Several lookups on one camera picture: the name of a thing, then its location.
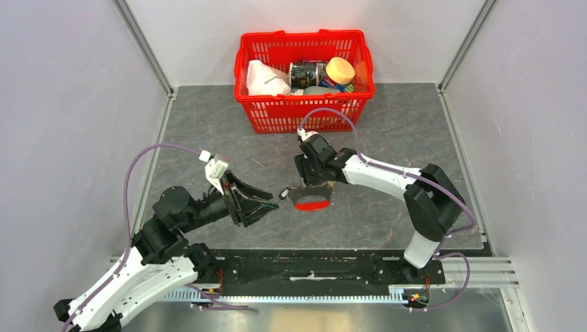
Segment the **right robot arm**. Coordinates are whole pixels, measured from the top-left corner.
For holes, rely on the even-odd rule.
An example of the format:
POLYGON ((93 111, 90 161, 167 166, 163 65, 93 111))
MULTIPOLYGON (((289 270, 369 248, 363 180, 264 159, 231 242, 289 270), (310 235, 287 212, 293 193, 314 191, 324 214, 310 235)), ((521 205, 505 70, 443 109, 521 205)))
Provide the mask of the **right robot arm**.
POLYGON ((401 277, 416 283, 427 274, 437 252, 466 205, 442 168, 399 167, 364 156, 349 148, 336 151, 315 131, 298 131, 301 154, 295 156, 302 185, 283 190, 300 211, 330 205, 336 183, 358 185, 388 194, 405 203, 414 233, 399 265, 401 277))

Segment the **keyring with red fob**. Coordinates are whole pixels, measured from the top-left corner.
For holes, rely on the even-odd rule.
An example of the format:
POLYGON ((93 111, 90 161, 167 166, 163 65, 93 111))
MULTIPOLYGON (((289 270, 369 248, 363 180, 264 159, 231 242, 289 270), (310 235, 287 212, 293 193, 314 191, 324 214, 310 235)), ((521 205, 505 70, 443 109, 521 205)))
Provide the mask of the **keyring with red fob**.
POLYGON ((334 185, 326 182, 319 185, 294 183, 286 186, 278 195, 283 201, 291 201, 296 210, 314 212, 324 210, 331 205, 334 185))

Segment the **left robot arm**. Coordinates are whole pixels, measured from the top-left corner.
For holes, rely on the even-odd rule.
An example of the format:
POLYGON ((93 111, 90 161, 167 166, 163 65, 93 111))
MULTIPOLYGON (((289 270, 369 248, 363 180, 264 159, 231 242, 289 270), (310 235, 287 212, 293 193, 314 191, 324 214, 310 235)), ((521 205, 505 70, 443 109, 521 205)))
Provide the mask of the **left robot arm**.
POLYGON ((209 247, 190 244, 186 233, 226 217, 248 227, 278 208, 271 193, 243 183, 232 171, 200 199, 184 187, 169 187, 123 256, 88 291, 58 301, 55 315, 69 331, 120 331, 175 288, 221 275, 209 247))

